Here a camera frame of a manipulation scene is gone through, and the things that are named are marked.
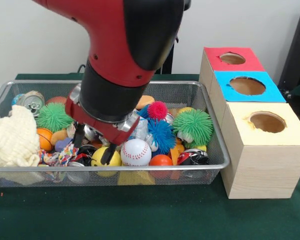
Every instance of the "green spiky ball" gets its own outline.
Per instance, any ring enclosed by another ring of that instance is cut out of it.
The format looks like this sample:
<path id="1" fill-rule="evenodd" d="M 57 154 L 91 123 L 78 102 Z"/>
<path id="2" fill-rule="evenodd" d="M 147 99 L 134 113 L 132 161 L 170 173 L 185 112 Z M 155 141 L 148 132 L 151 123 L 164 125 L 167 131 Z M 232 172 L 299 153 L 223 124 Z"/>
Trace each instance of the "green spiky ball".
<path id="1" fill-rule="evenodd" d="M 187 143 L 186 148 L 208 145 L 214 132 L 214 124 L 208 113 L 201 110 L 184 111 L 173 122 L 173 133 L 179 131 L 193 137 L 193 142 Z"/>
<path id="2" fill-rule="evenodd" d="M 38 128 L 49 129 L 55 133 L 67 128 L 74 120 L 66 114 L 65 105 L 62 103 L 49 103 L 40 109 L 36 119 Z"/>

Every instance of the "white wall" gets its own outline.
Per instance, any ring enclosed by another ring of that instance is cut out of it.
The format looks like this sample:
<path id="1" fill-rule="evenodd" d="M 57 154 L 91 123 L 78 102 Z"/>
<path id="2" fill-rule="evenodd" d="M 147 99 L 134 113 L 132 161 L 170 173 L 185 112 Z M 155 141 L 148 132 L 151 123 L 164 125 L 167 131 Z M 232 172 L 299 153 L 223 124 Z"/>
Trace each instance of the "white wall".
<path id="1" fill-rule="evenodd" d="M 206 47 L 249 47 L 278 83 L 300 17 L 300 0 L 192 0 L 173 73 L 198 73 Z"/>
<path id="2" fill-rule="evenodd" d="M 173 73 L 200 70 L 203 46 L 251 47 L 275 81 L 300 15 L 300 0 L 192 0 L 175 47 Z M 86 62 L 79 25 L 31 0 L 0 0 L 0 85 L 18 73 L 69 73 Z"/>

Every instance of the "yellow smiley ball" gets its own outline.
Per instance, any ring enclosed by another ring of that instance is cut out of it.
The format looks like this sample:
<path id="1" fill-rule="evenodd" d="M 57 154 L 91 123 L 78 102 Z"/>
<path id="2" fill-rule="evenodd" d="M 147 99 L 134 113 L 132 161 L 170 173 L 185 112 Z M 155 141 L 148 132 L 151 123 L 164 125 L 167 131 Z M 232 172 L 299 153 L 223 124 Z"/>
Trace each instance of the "yellow smiley ball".
<path id="1" fill-rule="evenodd" d="M 202 151 L 207 151 L 207 146 L 206 145 L 202 145 L 202 146 L 195 146 L 194 149 L 200 149 Z"/>
<path id="2" fill-rule="evenodd" d="M 187 111 L 191 111 L 191 110 L 194 110 L 194 108 L 187 106 L 187 107 L 181 108 L 181 109 L 178 111 L 178 114 L 181 114 L 181 113 L 187 112 Z"/>
<path id="3" fill-rule="evenodd" d="M 92 160 L 91 160 L 91 166 L 93 167 L 117 167 L 121 166 L 121 157 L 120 154 L 115 151 L 109 165 L 103 165 L 101 164 L 101 158 L 104 155 L 107 147 L 101 147 L 95 153 L 92 155 Z M 117 172 L 116 171 L 98 171 L 96 174 L 98 174 L 101 177 L 112 177 L 115 175 Z"/>

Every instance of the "circular hole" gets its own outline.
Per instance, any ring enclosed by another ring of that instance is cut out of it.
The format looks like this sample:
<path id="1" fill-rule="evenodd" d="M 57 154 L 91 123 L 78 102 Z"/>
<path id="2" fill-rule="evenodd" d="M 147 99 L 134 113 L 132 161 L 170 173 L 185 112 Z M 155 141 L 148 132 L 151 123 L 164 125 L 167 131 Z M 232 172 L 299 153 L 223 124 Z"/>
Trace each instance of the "circular hole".
<path id="1" fill-rule="evenodd" d="M 286 128 L 286 122 L 278 115 L 272 112 L 257 112 L 250 117 L 252 122 L 257 129 L 261 129 L 268 133 L 280 133 Z"/>
<path id="2" fill-rule="evenodd" d="M 244 95 L 261 95 L 266 91 L 266 86 L 252 77 L 236 77 L 230 81 L 230 85 L 238 93 Z"/>
<path id="3" fill-rule="evenodd" d="M 222 54 L 220 56 L 220 59 L 222 62 L 231 65 L 240 65 L 246 62 L 246 59 L 243 56 L 233 52 L 227 52 L 225 54 Z"/>

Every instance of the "wire mesh basket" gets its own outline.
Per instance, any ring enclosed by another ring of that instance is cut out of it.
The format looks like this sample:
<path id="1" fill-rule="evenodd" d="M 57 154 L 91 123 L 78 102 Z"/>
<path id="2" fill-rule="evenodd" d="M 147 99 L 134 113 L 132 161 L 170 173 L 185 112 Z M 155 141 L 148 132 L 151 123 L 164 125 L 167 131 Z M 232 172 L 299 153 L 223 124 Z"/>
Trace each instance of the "wire mesh basket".
<path id="1" fill-rule="evenodd" d="M 16 80 L 0 89 L 0 118 L 12 109 L 13 98 L 35 90 L 45 99 L 67 97 L 77 80 Z M 66 187 L 114 185 L 211 184 L 230 157 L 206 88 L 196 81 L 151 81 L 144 92 L 169 109 L 192 107 L 211 115 L 214 133 L 207 146 L 210 165 L 118 167 L 0 167 L 0 187 Z"/>

